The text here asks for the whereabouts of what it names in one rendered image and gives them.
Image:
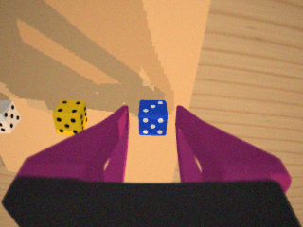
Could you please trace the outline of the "yellow die with black pips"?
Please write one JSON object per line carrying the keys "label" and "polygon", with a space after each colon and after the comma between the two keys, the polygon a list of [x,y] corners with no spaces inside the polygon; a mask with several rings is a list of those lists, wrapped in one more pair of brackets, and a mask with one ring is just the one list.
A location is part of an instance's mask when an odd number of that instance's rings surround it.
{"label": "yellow die with black pips", "polygon": [[62,99],[53,112],[57,134],[73,135],[83,131],[88,118],[86,102]]}

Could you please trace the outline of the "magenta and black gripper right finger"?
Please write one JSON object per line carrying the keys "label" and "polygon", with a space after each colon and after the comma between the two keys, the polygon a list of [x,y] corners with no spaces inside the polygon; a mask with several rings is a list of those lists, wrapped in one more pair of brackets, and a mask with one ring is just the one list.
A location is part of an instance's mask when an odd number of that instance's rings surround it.
{"label": "magenta and black gripper right finger", "polygon": [[273,180],[284,193],[292,183],[278,157],[204,122],[181,105],[176,106],[175,132],[181,183]]}

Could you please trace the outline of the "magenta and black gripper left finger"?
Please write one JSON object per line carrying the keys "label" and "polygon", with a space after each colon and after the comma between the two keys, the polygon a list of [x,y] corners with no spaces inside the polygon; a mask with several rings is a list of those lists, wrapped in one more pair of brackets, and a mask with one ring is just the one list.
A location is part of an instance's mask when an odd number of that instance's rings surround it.
{"label": "magenta and black gripper left finger", "polygon": [[129,108],[124,105],[97,124],[27,157],[15,178],[36,176],[124,183],[129,127]]}

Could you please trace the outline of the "white dice with black pips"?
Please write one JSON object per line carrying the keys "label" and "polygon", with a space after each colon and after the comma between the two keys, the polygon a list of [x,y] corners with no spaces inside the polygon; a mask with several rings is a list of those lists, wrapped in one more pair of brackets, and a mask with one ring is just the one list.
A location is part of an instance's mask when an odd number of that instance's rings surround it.
{"label": "white dice with black pips", "polygon": [[0,133],[11,133],[20,120],[13,100],[0,100]]}

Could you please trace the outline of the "orange mat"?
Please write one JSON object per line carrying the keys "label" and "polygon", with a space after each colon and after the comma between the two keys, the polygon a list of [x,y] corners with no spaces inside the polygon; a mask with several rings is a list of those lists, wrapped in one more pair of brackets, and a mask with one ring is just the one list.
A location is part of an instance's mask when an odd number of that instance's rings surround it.
{"label": "orange mat", "polygon": [[[192,95],[211,0],[0,0],[0,100],[21,120],[0,133],[8,171],[71,135],[62,99],[86,102],[85,129],[129,108],[125,182],[172,183],[176,106]],[[166,100],[167,135],[139,135],[140,100]]]}

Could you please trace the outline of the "blue dice with white pips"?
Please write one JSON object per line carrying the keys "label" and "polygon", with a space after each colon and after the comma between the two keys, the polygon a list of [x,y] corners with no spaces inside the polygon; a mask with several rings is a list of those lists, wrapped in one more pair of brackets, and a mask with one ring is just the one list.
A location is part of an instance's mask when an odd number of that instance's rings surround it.
{"label": "blue dice with white pips", "polygon": [[166,100],[140,100],[138,113],[139,135],[167,135],[168,109]]}

